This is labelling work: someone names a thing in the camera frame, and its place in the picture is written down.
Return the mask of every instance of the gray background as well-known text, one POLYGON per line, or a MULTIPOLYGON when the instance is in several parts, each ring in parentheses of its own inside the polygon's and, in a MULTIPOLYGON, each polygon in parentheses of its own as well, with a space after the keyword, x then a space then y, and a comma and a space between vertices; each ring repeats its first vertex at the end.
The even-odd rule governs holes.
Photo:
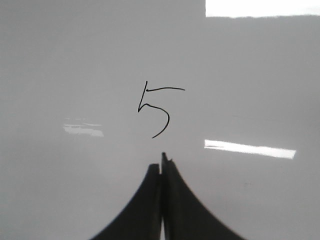
POLYGON ((204 0, 0 1, 0 239, 86 240, 161 152, 248 240, 320 234, 320 18, 205 18, 204 0), (147 92, 148 87, 186 91, 147 92), (65 118, 101 124, 72 135, 65 118), (293 160, 204 140, 297 150, 293 160))

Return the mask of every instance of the black ink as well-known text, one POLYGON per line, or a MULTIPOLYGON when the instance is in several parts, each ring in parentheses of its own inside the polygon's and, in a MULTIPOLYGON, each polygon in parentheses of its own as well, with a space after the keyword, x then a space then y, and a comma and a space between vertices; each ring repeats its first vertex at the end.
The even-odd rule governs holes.
POLYGON ((163 89, 174 89, 174 90, 182 90, 182 91, 185 91, 185 89, 183 88, 179 88, 179 87, 160 87, 160 88, 155 88, 155 89, 147 89, 147 85, 148 85, 148 81, 145 81, 145 86, 144 86, 144 90, 143 90, 143 93, 142 93, 142 97, 141 97, 141 100, 140 100, 140 103, 139 103, 139 107, 138 107, 138 113, 140 112, 140 110, 144 107, 144 106, 148 106, 150 108, 154 108, 154 109, 159 109, 159 110, 162 110, 163 112, 166 113, 166 116, 167 116, 167 121, 166 121, 166 124, 164 126, 164 128, 156 135, 154 135, 152 138, 154 139, 155 137, 159 136, 167 127, 168 127, 168 124, 170 122, 170 115, 169 113, 164 110, 163 108, 161 107, 158 107, 158 106, 153 106, 153 105, 150 105, 149 103, 145 103, 141 106, 142 104, 142 100, 145 96, 145 93, 146 92, 153 92, 153 91, 158 91, 158 90, 163 90, 163 89))

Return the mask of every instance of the black object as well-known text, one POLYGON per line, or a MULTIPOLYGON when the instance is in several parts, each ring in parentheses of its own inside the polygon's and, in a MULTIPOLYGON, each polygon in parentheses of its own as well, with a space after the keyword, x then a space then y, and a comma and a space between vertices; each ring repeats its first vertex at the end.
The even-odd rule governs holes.
POLYGON ((128 205, 92 240, 159 240, 161 217, 166 240, 244 240, 200 203, 164 152, 162 174, 149 165, 128 205))

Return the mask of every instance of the dark curved shape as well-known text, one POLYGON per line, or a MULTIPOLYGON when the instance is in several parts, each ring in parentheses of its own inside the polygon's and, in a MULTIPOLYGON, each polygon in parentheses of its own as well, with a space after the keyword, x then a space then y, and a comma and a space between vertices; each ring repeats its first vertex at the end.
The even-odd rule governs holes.
POLYGON ((151 164, 127 206, 91 240, 159 240, 160 195, 159 165, 151 164))
POLYGON ((200 203, 164 152, 161 201, 166 240, 244 240, 200 203))

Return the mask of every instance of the handwritten number 5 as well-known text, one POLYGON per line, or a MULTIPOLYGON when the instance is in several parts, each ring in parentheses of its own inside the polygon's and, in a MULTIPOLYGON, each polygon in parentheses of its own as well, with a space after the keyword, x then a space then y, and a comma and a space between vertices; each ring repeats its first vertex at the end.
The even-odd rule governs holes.
POLYGON ((155 89, 147 89, 147 85, 148 85, 148 81, 145 81, 145 86, 144 86, 144 90, 143 90, 143 93, 142 93, 142 97, 141 97, 141 100, 140 100, 140 103, 139 103, 139 107, 138 107, 138 113, 140 112, 140 110, 144 107, 144 106, 148 106, 150 108, 154 108, 154 109, 159 109, 163 112, 165 112, 166 116, 167 116, 167 121, 166 121, 166 124, 164 126, 164 128, 156 135, 154 135, 152 138, 154 139, 155 137, 159 136, 168 126, 169 122, 170 122, 170 115, 169 113, 164 110, 163 108, 161 107, 158 107, 158 106, 153 106, 153 105, 150 105, 149 103, 145 103, 141 106, 142 104, 142 100, 144 99, 144 96, 145 96, 145 93, 146 92, 153 92, 153 91, 158 91, 158 90, 163 90, 163 89, 174 89, 174 90, 182 90, 182 91, 185 91, 185 89, 183 88, 179 88, 179 87, 161 87, 161 88, 155 88, 155 89))

